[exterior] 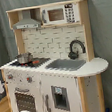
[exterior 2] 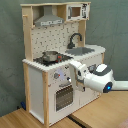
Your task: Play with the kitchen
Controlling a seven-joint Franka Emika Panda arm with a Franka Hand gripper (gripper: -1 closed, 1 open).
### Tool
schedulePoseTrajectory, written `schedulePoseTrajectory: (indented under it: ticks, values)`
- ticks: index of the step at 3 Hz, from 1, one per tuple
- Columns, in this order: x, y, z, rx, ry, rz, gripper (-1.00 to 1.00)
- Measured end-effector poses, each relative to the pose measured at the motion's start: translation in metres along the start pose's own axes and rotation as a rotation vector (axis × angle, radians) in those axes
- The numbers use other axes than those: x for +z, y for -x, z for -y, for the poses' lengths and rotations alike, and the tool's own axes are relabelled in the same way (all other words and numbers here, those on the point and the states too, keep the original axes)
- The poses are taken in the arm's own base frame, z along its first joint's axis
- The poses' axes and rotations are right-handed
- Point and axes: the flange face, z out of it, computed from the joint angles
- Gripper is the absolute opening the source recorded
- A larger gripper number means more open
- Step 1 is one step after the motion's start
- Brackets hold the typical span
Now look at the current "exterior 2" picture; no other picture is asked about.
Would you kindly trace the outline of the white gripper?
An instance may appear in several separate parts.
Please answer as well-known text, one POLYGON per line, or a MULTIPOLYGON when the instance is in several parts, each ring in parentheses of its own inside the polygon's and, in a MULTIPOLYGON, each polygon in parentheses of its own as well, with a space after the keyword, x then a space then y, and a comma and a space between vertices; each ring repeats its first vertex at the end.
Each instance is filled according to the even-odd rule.
POLYGON ((71 82, 76 84, 77 82, 85 84, 87 77, 90 74, 87 65, 78 61, 71 61, 69 64, 71 82))

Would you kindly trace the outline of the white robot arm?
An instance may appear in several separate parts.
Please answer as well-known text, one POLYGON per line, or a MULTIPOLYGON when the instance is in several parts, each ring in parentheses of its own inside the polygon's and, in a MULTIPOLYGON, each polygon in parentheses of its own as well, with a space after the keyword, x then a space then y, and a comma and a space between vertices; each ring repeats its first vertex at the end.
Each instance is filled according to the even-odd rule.
POLYGON ((100 64, 93 72, 90 72, 86 64, 71 61, 69 69, 69 81, 75 90, 84 91, 90 88, 100 93, 128 91, 128 81, 116 81, 113 77, 113 70, 106 64, 100 64))

